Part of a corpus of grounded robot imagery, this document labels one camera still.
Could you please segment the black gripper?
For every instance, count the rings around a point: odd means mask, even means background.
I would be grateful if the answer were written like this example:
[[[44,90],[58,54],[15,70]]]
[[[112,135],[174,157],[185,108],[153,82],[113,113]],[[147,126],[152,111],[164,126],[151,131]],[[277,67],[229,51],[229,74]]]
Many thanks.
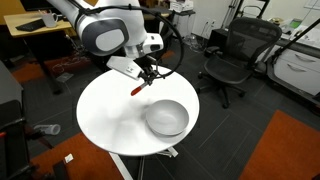
[[[153,68],[153,65],[158,66],[158,61],[150,55],[139,59],[139,66],[142,68],[139,77],[142,78],[147,85],[151,85],[159,74],[158,70]]]

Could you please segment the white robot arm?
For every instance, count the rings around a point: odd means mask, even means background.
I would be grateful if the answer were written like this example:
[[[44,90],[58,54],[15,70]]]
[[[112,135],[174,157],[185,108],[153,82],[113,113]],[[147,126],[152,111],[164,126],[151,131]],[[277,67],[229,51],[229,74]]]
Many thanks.
[[[107,66],[130,78],[151,85],[156,74],[135,60],[162,50],[160,34],[144,27],[144,9],[138,0],[47,0],[71,23],[83,46],[96,56],[110,55]]]

